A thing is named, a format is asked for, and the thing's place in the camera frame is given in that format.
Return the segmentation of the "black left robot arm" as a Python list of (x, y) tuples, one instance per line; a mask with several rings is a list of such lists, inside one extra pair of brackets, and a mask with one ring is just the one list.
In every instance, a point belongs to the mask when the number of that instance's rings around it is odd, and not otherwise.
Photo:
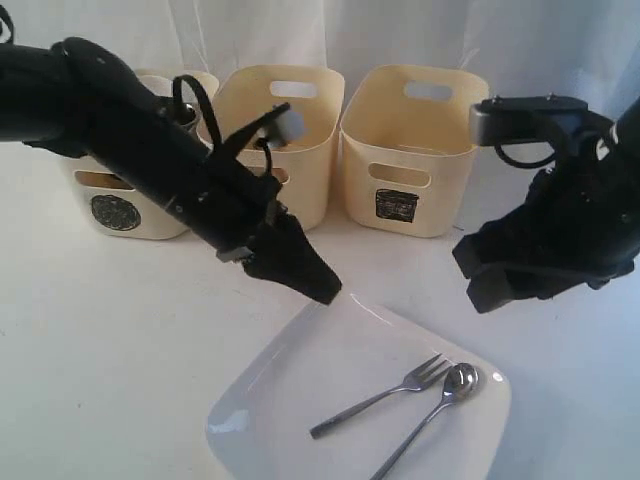
[(70, 37), (48, 49), (1, 47), (1, 138), (70, 158), (94, 157), (253, 278), (331, 303), (342, 284), (297, 218), (278, 200), (271, 171), (239, 162), (261, 130), (285, 139), (280, 104), (225, 140), (205, 145), (172, 121), (159, 96), (103, 47)]

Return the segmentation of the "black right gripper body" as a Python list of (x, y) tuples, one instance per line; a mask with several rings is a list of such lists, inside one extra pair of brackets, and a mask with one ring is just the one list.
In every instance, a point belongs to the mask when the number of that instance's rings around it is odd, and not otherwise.
[(538, 116), (555, 165), (507, 216), (515, 252), (501, 270), (522, 290), (599, 289), (632, 273), (639, 254), (639, 112)]

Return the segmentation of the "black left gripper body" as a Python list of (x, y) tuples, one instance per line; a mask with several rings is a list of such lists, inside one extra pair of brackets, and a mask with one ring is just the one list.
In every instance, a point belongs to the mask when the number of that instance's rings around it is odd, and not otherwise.
[(280, 183), (257, 176), (226, 144), (171, 144), (159, 154), (159, 203), (213, 246), (221, 260), (282, 260), (290, 216), (277, 201)]

